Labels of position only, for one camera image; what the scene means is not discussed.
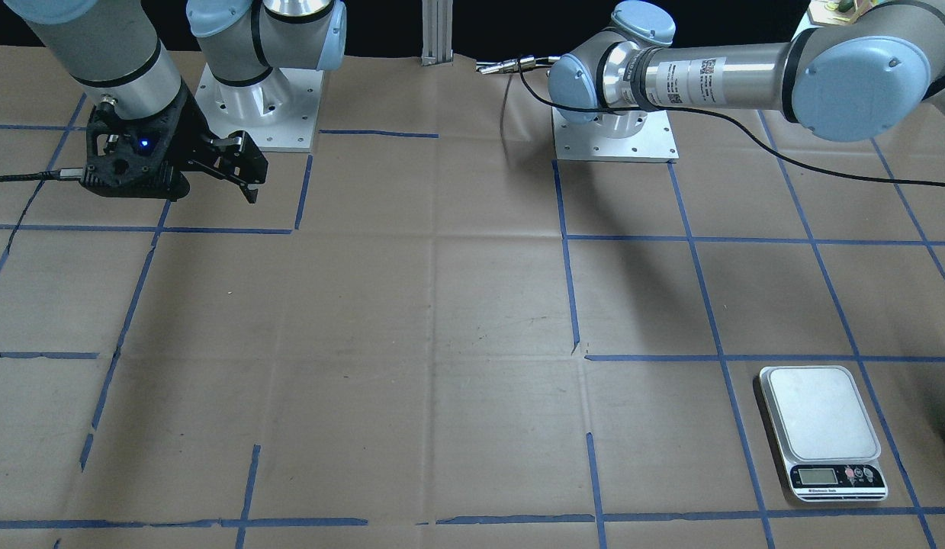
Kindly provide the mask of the grey robot arm, scale side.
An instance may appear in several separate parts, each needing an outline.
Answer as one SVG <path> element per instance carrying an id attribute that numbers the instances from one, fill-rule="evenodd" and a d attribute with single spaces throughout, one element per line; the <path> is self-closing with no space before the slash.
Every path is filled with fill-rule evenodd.
<path id="1" fill-rule="evenodd" d="M 567 120 L 674 108 L 775 109 L 831 142 L 874 138 L 945 94 L 945 1 L 887 1 L 847 27 L 811 27 L 785 43 L 675 48 L 675 23 L 644 1 L 616 5 L 608 27 L 549 72 Z"/>

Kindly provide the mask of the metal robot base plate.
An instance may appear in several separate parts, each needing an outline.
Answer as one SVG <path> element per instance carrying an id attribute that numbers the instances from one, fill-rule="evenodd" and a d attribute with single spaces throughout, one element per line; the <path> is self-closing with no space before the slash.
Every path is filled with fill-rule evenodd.
<path id="1" fill-rule="evenodd" d="M 679 159 L 667 112 L 604 114 L 573 123 L 552 111 L 556 156 L 565 161 L 671 163 Z"/>
<path id="2" fill-rule="evenodd" d="M 262 82 L 233 87 L 205 66 L 194 99 L 208 128 L 221 138 L 243 130 L 263 152 L 311 153 L 325 77 L 325 72 L 284 67 Z"/>

